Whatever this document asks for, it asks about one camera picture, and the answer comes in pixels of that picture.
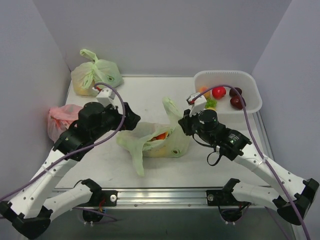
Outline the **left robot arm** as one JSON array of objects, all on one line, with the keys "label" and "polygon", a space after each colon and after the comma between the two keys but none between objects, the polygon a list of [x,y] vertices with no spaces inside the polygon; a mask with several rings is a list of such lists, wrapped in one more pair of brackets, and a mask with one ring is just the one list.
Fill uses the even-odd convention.
[{"label": "left robot arm", "polygon": [[132,131],[140,121],[128,103],[124,114],[109,104],[89,102],[78,112],[78,119],[55,142],[41,169],[11,200],[0,202],[0,214],[24,237],[34,240],[51,222],[81,204],[97,205],[103,198],[100,185],[88,178],[74,188],[49,198],[54,188],[81,159],[92,150],[100,137],[109,131]]}]

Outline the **light green fruit bag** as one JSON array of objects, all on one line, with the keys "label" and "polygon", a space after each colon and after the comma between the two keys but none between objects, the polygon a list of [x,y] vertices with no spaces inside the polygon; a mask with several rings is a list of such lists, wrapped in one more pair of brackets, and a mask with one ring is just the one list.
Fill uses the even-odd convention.
[{"label": "light green fruit bag", "polygon": [[[169,119],[169,124],[139,122],[134,130],[121,131],[116,143],[127,150],[132,158],[136,173],[145,175],[143,158],[180,158],[189,148],[190,137],[185,135],[178,120],[183,113],[169,97],[162,98],[162,105]],[[156,136],[167,132],[163,140]]]}]

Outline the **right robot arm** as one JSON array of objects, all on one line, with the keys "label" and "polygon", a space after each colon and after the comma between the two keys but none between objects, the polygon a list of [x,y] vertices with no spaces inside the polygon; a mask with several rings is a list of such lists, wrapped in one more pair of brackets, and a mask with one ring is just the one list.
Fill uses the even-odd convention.
[{"label": "right robot arm", "polygon": [[191,115],[187,109],[178,123],[187,136],[197,135],[205,142],[204,146],[213,148],[219,157],[247,168],[269,184],[269,187],[260,187],[232,178],[221,193],[226,204],[251,202],[276,211],[293,225],[302,224],[320,186],[315,179],[299,177],[266,155],[260,156],[251,140],[220,123],[214,110],[205,109]]}]

